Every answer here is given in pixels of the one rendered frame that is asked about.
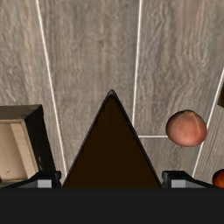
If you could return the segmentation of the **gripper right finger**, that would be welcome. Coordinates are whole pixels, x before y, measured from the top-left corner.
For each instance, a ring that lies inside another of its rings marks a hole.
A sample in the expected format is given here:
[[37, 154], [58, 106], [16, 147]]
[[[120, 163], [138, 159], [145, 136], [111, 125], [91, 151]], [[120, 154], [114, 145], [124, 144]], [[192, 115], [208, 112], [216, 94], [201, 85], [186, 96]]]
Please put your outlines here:
[[185, 171], [163, 171], [163, 188], [208, 188], [208, 184], [192, 178]]

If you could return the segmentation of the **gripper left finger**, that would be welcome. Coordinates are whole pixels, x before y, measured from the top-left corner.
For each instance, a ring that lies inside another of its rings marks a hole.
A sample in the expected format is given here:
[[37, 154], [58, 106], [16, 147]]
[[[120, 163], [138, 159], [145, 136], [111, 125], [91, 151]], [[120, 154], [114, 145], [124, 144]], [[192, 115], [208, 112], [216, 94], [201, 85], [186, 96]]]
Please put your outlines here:
[[60, 171], [40, 171], [28, 180], [18, 183], [21, 188], [61, 188]]

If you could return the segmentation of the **wooden box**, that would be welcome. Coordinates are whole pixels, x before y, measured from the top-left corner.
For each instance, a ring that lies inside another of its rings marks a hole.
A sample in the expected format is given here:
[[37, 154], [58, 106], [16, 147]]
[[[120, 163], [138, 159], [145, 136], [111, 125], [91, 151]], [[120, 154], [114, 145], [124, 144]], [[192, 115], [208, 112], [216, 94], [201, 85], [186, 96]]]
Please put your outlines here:
[[0, 106], [0, 188], [55, 171], [43, 107]]

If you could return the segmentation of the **dark brown cake wedge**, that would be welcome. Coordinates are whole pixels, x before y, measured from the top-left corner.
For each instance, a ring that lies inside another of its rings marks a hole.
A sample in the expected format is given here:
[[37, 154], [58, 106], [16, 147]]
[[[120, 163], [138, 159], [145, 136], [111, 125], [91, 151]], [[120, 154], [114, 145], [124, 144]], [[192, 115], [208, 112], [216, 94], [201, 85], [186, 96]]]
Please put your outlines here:
[[63, 186], [161, 186], [114, 90], [110, 90], [103, 101]]

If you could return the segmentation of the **orange round fruit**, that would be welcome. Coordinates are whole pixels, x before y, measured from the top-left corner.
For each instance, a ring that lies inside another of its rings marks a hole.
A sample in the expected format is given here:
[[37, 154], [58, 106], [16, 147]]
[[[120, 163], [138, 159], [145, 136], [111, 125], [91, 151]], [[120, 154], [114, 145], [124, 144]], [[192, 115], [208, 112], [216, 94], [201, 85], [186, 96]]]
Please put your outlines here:
[[213, 185], [224, 188], [224, 169], [218, 170], [213, 175]]

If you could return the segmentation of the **pink peach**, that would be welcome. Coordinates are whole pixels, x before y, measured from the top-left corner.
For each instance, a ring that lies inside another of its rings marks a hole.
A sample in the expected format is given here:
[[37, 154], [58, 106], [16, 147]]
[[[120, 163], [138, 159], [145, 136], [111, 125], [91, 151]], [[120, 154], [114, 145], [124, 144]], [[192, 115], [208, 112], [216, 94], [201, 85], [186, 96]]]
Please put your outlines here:
[[207, 126], [194, 111], [183, 110], [169, 118], [165, 132], [168, 138], [180, 147], [194, 147], [205, 141]]

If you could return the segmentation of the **dark brown object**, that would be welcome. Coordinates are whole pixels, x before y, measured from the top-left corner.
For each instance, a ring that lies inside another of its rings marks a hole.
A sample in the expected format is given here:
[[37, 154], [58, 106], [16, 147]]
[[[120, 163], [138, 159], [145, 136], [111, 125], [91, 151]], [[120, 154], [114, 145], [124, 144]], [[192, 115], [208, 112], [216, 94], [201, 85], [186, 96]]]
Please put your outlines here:
[[220, 91], [219, 100], [217, 102], [217, 105], [224, 108], [224, 82]]

